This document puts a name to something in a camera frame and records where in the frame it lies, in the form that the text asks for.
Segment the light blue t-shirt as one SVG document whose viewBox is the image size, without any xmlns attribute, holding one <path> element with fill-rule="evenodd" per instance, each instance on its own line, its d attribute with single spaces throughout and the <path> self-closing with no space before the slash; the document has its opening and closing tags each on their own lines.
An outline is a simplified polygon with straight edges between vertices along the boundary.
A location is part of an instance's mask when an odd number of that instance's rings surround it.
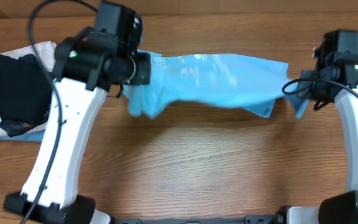
<svg viewBox="0 0 358 224">
<path fill-rule="evenodd" d="M 189 101 L 219 108 L 243 108 L 269 118 L 290 79 L 288 64 L 238 54 L 164 57 L 152 52 L 148 85 L 126 85 L 132 116 L 156 118 L 170 103 Z"/>
</svg>

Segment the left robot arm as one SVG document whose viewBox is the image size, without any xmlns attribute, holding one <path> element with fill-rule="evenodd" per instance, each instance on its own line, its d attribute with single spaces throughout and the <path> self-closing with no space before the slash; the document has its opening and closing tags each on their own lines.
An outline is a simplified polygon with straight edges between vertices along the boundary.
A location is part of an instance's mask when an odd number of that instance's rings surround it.
<svg viewBox="0 0 358 224">
<path fill-rule="evenodd" d="M 81 162 L 95 118 L 111 85 L 147 85 L 150 54 L 136 44 L 69 37 L 55 49 L 53 95 L 39 154 L 23 188 L 4 209 L 23 221 L 114 223 L 92 198 L 78 193 Z"/>
</svg>

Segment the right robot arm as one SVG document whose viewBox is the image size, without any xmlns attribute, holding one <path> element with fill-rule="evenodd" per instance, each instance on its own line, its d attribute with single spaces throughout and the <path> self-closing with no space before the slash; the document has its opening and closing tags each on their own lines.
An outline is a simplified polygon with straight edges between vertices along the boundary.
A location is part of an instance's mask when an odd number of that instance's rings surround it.
<svg viewBox="0 0 358 224">
<path fill-rule="evenodd" d="M 315 100 L 315 110 L 334 103 L 342 123 L 347 156 L 345 193 L 323 200 L 318 207 L 282 206 L 272 223 L 358 223 L 358 60 L 340 59 L 330 66 L 304 70 L 292 92 Z"/>
</svg>

